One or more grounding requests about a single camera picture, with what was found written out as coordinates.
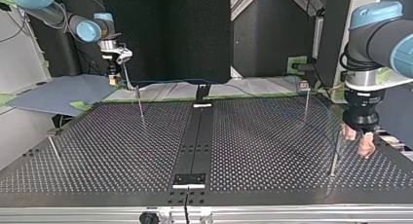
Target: wire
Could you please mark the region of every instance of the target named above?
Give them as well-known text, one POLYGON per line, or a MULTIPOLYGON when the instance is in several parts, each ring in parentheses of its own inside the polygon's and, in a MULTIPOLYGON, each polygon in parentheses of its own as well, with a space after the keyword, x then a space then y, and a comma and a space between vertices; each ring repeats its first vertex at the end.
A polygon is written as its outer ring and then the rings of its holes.
POLYGON ((9 113, 9 112, 11 112, 11 111, 13 111, 13 110, 15 110, 15 109, 16 109, 16 107, 13 107, 13 108, 11 108, 11 109, 9 109, 9 110, 6 110, 6 111, 0 113, 0 116, 5 115, 5 114, 7 114, 7 113, 9 113))
MULTIPOLYGON (((8 13, 8 12, 6 12, 6 14, 9 16, 9 18, 12 20, 12 22, 13 22, 18 28, 20 28, 20 24, 12 17, 12 15, 11 15, 10 13, 8 13)), ((26 32, 24 29, 23 29, 22 32, 23 32, 26 36, 31 37, 31 36, 29 35, 29 33, 26 32)))
MULTIPOLYGON (((167 81, 156 81, 156 80, 153 80, 153 81, 131 81, 131 83, 133 83, 133 84, 148 84, 148 83, 155 84, 155 83, 175 83, 175 82, 204 82, 204 83, 212 84, 212 85, 228 86, 228 87, 232 87, 232 88, 234 88, 234 89, 237 89, 237 90, 241 91, 242 93, 245 93, 245 94, 247 94, 247 95, 253 96, 253 97, 255 97, 255 98, 270 100, 270 103, 271 103, 271 104, 274 104, 274 103, 273 103, 274 101, 271 101, 272 99, 271 99, 270 97, 258 96, 258 95, 255 95, 255 94, 253 94, 253 93, 248 93, 248 92, 244 91, 243 89, 241 89, 241 88, 239 88, 239 87, 236 87, 236 86, 233 86, 233 85, 220 84, 220 83, 211 82, 211 81, 208 81, 208 80, 205 80, 205 79, 184 79, 184 80, 167 80, 167 81)), ((289 113, 289 112, 288 112, 287 110, 285 110, 284 108, 281 108, 281 109, 283 110, 283 112, 288 113, 288 116, 289 116, 290 118, 292 118, 292 119, 294 119, 294 120, 296 120, 296 121, 302 122, 303 124, 307 125, 311 130, 315 131, 317 134, 319 134, 319 135, 322 136, 323 138, 327 139, 327 141, 328 141, 328 143, 330 144, 330 146, 332 147, 333 151, 334 151, 334 152, 338 155, 338 157, 340 158, 340 154, 339 154, 339 152, 337 152, 336 145, 335 145, 334 141, 331 140, 324 132, 320 131, 319 128, 317 128, 317 127, 315 127, 315 126, 307 123, 306 121, 303 121, 303 120, 295 117, 294 114, 289 113)))
POLYGON ((104 6, 103 6, 103 4, 101 4, 99 1, 97 1, 97 0, 93 0, 94 2, 96 2, 96 4, 97 5, 99 5, 102 9, 103 9, 103 11, 106 11, 106 9, 104 8, 104 6))
POLYGON ((349 71, 370 71, 370 70, 376 70, 376 69, 383 67, 383 65, 375 61, 360 61, 360 60, 352 58, 349 55, 349 44, 347 44, 346 47, 344 48, 344 52, 340 55, 339 61, 340 61, 340 65, 349 71), (347 58, 347 64, 344 63, 344 57, 347 58))
POLYGON ((79 54, 85 59, 85 61, 88 63, 89 68, 92 68, 92 70, 95 71, 98 75, 102 75, 99 66, 90 55, 78 48, 76 48, 76 51, 78 51, 79 54))
MULTIPOLYGON (((306 42, 307 42, 307 46, 308 46, 308 40, 307 40, 307 36, 309 34, 309 9, 310 9, 310 1, 311 0, 307 0, 307 7, 306 7, 306 42)), ((321 76, 319 75, 319 71, 317 70, 317 67, 314 65, 314 63, 312 62, 312 65, 314 67, 314 70, 316 71, 317 77, 319 78, 319 81, 321 82, 321 84, 323 85, 325 92, 327 93, 328 97, 331 99, 331 94, 328 91, 326 84, 324 83, 324 81, 322 80, 321 76)))
POLYGON ((21 27, 20 27, 20 29, 17 33, 15 33, 14 35, 12 35, 10 37, 7 37, 5 39, 0 40, 0 43, 7 42, 7 41, 12 40, 13 38, 17 37, 23 31, 23 29, 25 27, 25 24, 26 24, 26 21, 24 20, 23 24, 21 25, 21 27))

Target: white wall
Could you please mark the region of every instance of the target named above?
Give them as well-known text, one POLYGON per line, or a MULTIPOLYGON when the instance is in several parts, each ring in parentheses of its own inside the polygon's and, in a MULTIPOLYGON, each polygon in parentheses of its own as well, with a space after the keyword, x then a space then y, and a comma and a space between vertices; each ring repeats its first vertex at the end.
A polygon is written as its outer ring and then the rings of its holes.
POLYGON ((0 116, 0 169, 45 139, 53 115, 14 109, 0 116))
MULTIPOLYGON (((21 23, 16 12, 11 15, 21 23)), ((3 11, 0 11, 0 25, 0 41, 19 31, 19 27, 3 11)), ((14 93, 47 80, 41 59, 32 39, 24 33, 0 43, 0 93, 14 93)))
MULTIPOLYGON (((12 16, 21 23, 17 13, 12 16)), ((0 41, 18 31, 19 27, 0 11, 0 41)), ((0 43, 0 93, 18 93, 48 80, 42 59, 34 41, 24 33, 0 43)), ((53 127, 52 116, 0 106, 0 169, 45 138, 46 131, 53 127)))

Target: optical breadboard table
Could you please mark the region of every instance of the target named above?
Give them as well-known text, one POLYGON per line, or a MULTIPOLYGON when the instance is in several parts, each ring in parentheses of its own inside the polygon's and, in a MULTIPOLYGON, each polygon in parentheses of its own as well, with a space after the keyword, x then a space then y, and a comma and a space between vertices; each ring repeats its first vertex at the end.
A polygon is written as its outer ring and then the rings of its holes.
POLYGON ((324 205, 404 210, 413 220, 412 162, 379 140, 369 160, 356 141, 336 150, 340 118, 315 97, 305 107, 302 96, 212 100, 205 108, 143 103, 142 119, 137 103, 97 104, 53 139, 56 150, 45 140, 0 172, 0 223, 56 213, 78 223, 116 213, 117 223, 148 208, 240 214, 324 205), (173 189, 176 176, 191 175, 203 176, 204 187, 173 189))

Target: gray sheet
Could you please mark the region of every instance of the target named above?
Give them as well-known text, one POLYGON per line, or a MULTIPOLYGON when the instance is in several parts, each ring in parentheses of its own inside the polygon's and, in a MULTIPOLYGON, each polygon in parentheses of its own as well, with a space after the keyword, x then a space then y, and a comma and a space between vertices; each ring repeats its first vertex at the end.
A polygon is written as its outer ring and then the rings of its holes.
POLYGON ((82 113, 70 105, 72 101, 83 101, 91 105, 101 101, 114 88, 101 76, 80 75, 60 77, 18 98, 7 105, 19 109, 36 110, 46 113, 77 116, 82 113))

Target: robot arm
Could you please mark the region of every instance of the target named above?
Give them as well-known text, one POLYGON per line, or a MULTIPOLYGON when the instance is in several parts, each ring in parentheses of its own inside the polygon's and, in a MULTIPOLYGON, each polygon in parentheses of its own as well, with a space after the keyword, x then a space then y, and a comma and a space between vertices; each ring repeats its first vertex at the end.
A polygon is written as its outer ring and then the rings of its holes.
POLYGON ((84 42, 97 42, 102 57, 108 62, 107 75, 111 85, 120 79, 122 65, 129 61, 132 52, 117 42, 114 20, 109 13, 96 13, 93 19, 86 19, 66 12, 55 0, 0 0, 21 8, 45 24, 63 32, 69 31, 76 39, 84 42))
POLYGON ((413 81, 413 21, 401 16, 398 2, 365 5, 352 14, 349 44, 340 62, 349 71, 345 91, 349 109, 343 120, 355 131, 373 132, 380 119, 375 107, 386 88, 413 81), (384 67, 393 71, 379 83, 377 74, 384 67))

